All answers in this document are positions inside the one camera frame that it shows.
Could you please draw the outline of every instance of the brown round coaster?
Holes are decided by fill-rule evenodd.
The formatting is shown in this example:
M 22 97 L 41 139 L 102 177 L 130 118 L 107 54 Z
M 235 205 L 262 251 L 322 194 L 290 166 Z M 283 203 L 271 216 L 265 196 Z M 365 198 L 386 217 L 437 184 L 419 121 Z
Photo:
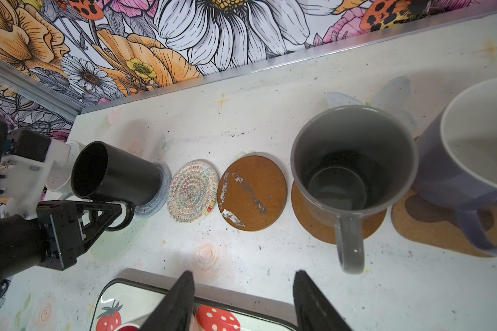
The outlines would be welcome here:
M 491 242 L 497 245 L 497 205 L 480 211 L 479 218 Z M 467 255 L 493 257 L 471 245 L 458 227 L 453 210 L 425 201 L 412 189 L 392 207 L 392 224 L 403 238 L 413 242 Z
M 327 242 L 328 244 L 336 243 L 335 229 L 320 223 L 313 216 L 311 216 L 310 212 L 307 211 L 305 207 L 302 193 L 300 193 L 296 183 L 292 183 L 291 202 L 292 209 L 295 212 L 298 222 L 300 222 L 307 232 L 320 241 Z M 374 232 L 381 226 L 381 223 L 383 223 L 383 220 L 385 219 L 385 214 L 386 209 L 363 220 L 364 239 L 374 234 Z
M 287 185 L 271 160 L 250 155 L 232 163 L 219 181 L 217 205 L 239 230 L 258 231 L 274 223 L 285 207 Z

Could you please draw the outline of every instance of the mug handle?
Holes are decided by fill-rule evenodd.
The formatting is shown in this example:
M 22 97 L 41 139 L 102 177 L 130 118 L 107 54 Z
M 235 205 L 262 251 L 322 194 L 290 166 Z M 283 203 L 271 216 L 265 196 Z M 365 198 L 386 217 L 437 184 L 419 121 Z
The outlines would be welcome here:
M 458 226 L 467 240 L 484 253 L 497 256 L 497 246 L 488 238 L 477 210 L 455 210 L 455 213 Z
M 341 268 L 348 274 L 364 270 L 363 223 L 356 215 L 340 216 L 335 222 L 337 254 Z
M 105 231 L 108 232 L 119 231 L 125 229 L 129 224 L 131 224 L 131 221 L 133 220 L 134 217 L 134 209 L 136 206 L 133 203 L 126 202 L 125 207 L 126 207 L 126 214 L 123 221 L 116 226 L 107 227 Z M 90 218 L 91 222 L 97 221 L 97 210 L 90 210 L 88 212 L 88 217 Z

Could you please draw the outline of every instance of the strawberry print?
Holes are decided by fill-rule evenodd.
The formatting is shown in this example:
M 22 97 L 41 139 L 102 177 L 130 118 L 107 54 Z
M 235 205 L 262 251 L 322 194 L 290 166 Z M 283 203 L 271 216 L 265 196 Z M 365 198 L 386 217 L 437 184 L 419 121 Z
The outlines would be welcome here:
M 120 302 L 114 307 L 114 301 L 112 301 L 112 307 L 103 307 L 101 309 L 105 310 L 97 318 L 98 322 L 96 324 L 96 331 L 113 331 L 121 325 L 121 315 L 118 312 L 123 305 L 120 306 Z

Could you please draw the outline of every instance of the woven coaster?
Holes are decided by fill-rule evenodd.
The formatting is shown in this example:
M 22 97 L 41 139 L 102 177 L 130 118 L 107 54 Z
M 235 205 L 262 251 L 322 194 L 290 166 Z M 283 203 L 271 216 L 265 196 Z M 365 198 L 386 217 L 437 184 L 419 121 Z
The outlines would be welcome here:
M 497 206 L 480 211 L 479 218 L 491 242 L 497 245 Z M 453 210 L 425 201 L 412 189 L 392 207 L 392 224 L 403 238 L 413 242 L 467 255 L 493 257 L 471 245 L 458 227 Z
M 186 163 L 173 176 L 167 197 L 171 217 L 179 223 L 195 223 L 215 205 L 218 176 L 212 165 L 203 161 Z
M 295 212 L 298 222 L 307 230 L 313 237 L 328 244 L 335 244 L 335 229 L 317 221 L 307 210 L 302 193 L 298 189 L 296 183 L 292 183 L 291 189 L 292 209 Z M 386 209 L 380 211 L 363 220 L 363 238 L 370 237 L 381 226 L 385 219 Z
M 286 201 L 284 174 L 264 156 L 240 158 L 219 181 L 219 211 L 226 222 L 239 230 L 267 228 L 281 215 Z
M 153 162 L 158 167 L 160 173 L 160 187 L 155 196 L 150 202 L 136 206 L 134 209 L 134 217 L 136 218 L 149 218 L 165 205 L 167 200 L 167 192 L 170 188 L 171 172 L 165 163 Z

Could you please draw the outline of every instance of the wall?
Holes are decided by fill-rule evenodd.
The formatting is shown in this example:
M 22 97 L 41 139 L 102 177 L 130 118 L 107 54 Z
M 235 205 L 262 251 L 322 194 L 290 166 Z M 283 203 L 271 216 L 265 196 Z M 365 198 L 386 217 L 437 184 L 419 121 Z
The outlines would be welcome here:
M 59 114 L 0 85 L 0 115 L 7 121 L 8 131 L 20 127 L 66 142 L 72 129 L 73 116 Z
M 0 59 L 92 105 L 485 0 L 90 1 L 0 0 Z

